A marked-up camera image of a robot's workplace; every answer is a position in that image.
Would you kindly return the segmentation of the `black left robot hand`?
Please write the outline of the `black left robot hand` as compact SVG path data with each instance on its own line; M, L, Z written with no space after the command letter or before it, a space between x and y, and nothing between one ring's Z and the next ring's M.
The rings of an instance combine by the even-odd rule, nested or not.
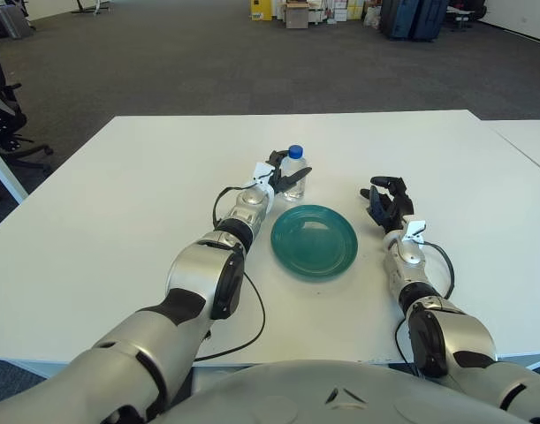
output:
M273 168L273 172L269 179L269 185L273 188L275 193L285 193L292 189L298 182L305 178L312 168L304 165L300 170L295 171L291 176L287 176L282 173L281 163L288 157L287 150L272 151L269 159L266 161L268 165Z

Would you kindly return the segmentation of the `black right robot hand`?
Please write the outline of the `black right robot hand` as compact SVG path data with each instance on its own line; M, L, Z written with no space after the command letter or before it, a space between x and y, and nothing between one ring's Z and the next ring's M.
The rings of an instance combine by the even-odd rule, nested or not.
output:
M414 205L407 195L402 178L375 176L370 188L362 188L360 195L369 201L367 212L372 220L384 229L384 233L402 230L404 216L414 213Z

